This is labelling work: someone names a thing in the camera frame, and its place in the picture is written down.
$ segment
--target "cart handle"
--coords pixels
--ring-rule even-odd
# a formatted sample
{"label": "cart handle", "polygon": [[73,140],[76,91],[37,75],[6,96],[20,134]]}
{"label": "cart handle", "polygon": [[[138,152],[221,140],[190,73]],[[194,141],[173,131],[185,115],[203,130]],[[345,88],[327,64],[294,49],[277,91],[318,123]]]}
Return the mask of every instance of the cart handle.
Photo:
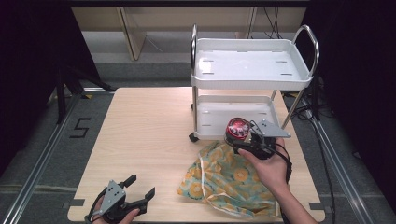
{"label": "cart handle", "polygon": [[191,38],[191,74],[195,75],[195,56],[197,46],[197,24],[192,26],[192,38]]}
{"label": "cart handle", "polygon": [[315,57],[314,57],[314,64],[312,64],[312,68],[309,71],[308,76],[312,77],[314,75],[315,70],[317,69],[318,66],[318,60],[319,60],[319,43],[317,41],[317,38],[315,37],[314,33],[312,32],[311,28],[309,28],[309,26],[307,25],[302,25],[300,27],[300,29],[298,29],[296,35],[294,36],[294,39],[292,41],[292,44],[295,45],[296,40],[298,35],[300,34],[300,32],[302,30],[306,30],[308,32],[309,37],[311,38],[312,43],[314,44],[314,48],[315,48]]}

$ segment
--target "gray floor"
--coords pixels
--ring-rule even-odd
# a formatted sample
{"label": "gray floor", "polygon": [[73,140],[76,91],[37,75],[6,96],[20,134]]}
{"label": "gray floor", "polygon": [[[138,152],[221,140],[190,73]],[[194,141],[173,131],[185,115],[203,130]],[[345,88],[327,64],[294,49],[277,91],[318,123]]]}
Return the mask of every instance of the gray floor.
{"label": "gray floor", "polygon": [[[114,87],[157,87],[190,86],[190,38],[189,33],[149,33],[140,59],[131,62],[128,49],[121,33],[84,33],[98,71],[104,82]],[[233,38],[232,33],[202,33],[200,37]],[[95,87],[83,82],[84,87]],[[57,147],[51,154],[49,163],[40,177],[35,192],[26,205],[20,223],[70,223],[67,219],[67,203],[76,192],[78,182],[97,134],[112,100],[112,94],[95,94],[91,98],[78,99]],[[290,105],[292,98],[286,97]],[[341,125],[332,116],[329,108],[323,108],[321,123],[332,145],[345,166],[347,174],[368,208],[374,223],[396,223],[396,216],[371,178],[364,164],[352,155],[353,146],[348,141]],[[26,148],[21,150],[6,172],[0,178],[0,218],[4,218],[8,208],[18,195],[35,166],[43,148],[50,139],[57,121],[56,99],[52,100],[46,113],[35,127]],[[83,134],[75,130],[80,126],[89,130],[84,138],[73,138]],[[329,184],[320,156],[315,132],[308,121],[297,117],[292,120],[302,146],[308,167],[314,179],[322,204],[332,206]],[[339,180],[330,170],[335,197],[336,223],[359,223],[351,202],[344,193]],[[330,213],[323,223],[332,223]]]}

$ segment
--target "cart wheel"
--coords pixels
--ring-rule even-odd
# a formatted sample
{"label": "cart wheel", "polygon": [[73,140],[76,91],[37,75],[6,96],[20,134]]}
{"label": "cart wheel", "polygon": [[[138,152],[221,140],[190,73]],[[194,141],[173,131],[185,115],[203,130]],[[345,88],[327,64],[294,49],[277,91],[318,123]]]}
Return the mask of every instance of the cart wheel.
{"label": "cart wheel", "polygon": [[189,138],[190,138],[190,141],[192,141],[192,142],[196,142],[196,141],[199,140],[199,138],[197,138],[197,137],[194,136],[194,133],[191,133],[191,134],[189,135]]}

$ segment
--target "fabric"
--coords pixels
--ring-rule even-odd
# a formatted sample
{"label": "fabric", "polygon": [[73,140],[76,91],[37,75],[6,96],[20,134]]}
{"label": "fabric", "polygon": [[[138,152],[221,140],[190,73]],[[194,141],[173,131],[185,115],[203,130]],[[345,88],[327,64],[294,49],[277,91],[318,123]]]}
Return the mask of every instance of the fabric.
{"label": "fabric", "polygon": [[253,165],[227,144],[203,148],[177,193],[239,217],[277,216],[276,200]]}

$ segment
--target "metal rail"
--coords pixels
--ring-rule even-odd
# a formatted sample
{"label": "metal rail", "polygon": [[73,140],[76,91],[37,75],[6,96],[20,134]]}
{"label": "metal rail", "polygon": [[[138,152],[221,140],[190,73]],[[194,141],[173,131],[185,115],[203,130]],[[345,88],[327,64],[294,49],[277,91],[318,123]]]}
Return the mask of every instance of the metal rail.
{"label": "metal rail", "polygon": [[[302,102],[304,105],[307,105],[304,99],[302,100]],[[312,113],[310,111],[306,110],[306,114],[309,118],[312,118]],[[350,179],[347,170],[345,169],[343,163],[338,157],[337,152],[334,150],[332,142],[324,131],[320,121],[317,121],[315,118],[313,118],[313,124],[318,130],[320,140],[323,143],[325,155],[327,156],[327,159],[332,165],[335,176],[337,177],[338,182],[340,183],[341,188],[343,189],[357,220],[359,221],[359,223],[374,223],[366,204],[364,203],[352,180]]]}
{"label": "metal rail", "polygon": [[35,186],[38,183],[38,180],[44,173],[44,170],[50,160],[52,152],[56,148],[61,138],[61,135],[64,131],[64,127],[66,126],[67,122],[69,121],[71,112],[75,108],[80,95],[74,95],[67,107],[67,113],[64,116],[64,119],[61,123],[55,126],[54,131],[52,132],[51,137],[49,138],[48,143],[44,147],[40,157],[38,158],[37,162],[35,163],[35,167],[33,168],[32,172],[29,174],[26,182],[23,184],[21,191],[19,192],[17,198],[15,199],[14,203],[9,207],[7,211],[7,215],[3,220],[4,224],[8,223],[18,223],[21,218],[21,215],[29,203],[30,198],[35,190]]}

